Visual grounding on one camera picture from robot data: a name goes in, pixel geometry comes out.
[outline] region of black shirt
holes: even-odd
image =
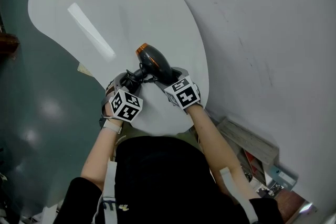
[[[198,149],[173,137],[136,137],[117,148],[115,199],[123,223],[249,223],[240,205],[222,194]],[[91,223],[101,190],[84,178],[69,186],[59,223]],[[252,199],[260,223],[283,223],[277,202]],[[96,223],[104,223],[102,204]]]

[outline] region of white strap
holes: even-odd
[[[225,187],[230,192],[230,194],[240,203],[240,205],[245,211],[245,214],[250,224],[257,222],[258,216],[254,211],[252,204],[237,189],[237,186],[232,179],[229,168],[225,167],[224,169],[220,170],[220,173],[224,181]]]
[[[109,120],[106,119],[103,128],[108,128],[111,129],[115,132],[117,132],[118,134],[121,133],[122,127],[119,127],[117,125],[115,125],[114,123],[110,122]]]
[[[115,173],[117,171],[117,163],[111,162],[110,160],[107,163],[107,171],[106,171],[106,177],[105,177],[105,183],[104,183],[104,190],[103,193],[100,196],[98,205],[97,205],[97,211],[93,217],[92,224],[96,224],[95,219],[99,212],[99,205],[100,203],[104,203],[104,217],[105,217],[105,223],[108,224],[117,224],[117,207],[115,205],[116,203],[116,197],[114,193],[114,185],[116,184],[115,181]]]

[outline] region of white table surface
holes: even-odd
[[[135,50],[148,43],[172,67],[189,71],[205,106],[208,69],[195,20],[184,0],[29,0],[35,27],[59,43],[105,88],[126,69],[135,71]],[[142,112],[132,125],[154,135],[189,129],[189,115],[171,105],[154,84],[143,84]]]

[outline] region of gray floor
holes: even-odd
[[[0,62],[0,172],[14,210],[33,215],[62,198],[99,132],[103,88],[78,61],[40,33],[28,0],[0,0],[5,29],[21,45]]]

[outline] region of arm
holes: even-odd
[[[219,172],[228,167],[237,188],[247,199],[260,198],[247,181],[234,151],[203,108],[199,105],[191,105],[186,110],[194,122],[205,158],[221,191],[228,194]]]
[[[108,105],[105,106],[105,110],[108,115],[113,114]],[[115,119],[108,120],[117,126],[121,126],[123,123],[123,121]],[[107,163],[109,158],[113,156],[116,140],[117,133],[115,131],[109,128],[102,128],[80,174],[80,177],[91,181],[102,191],[104,189]]]

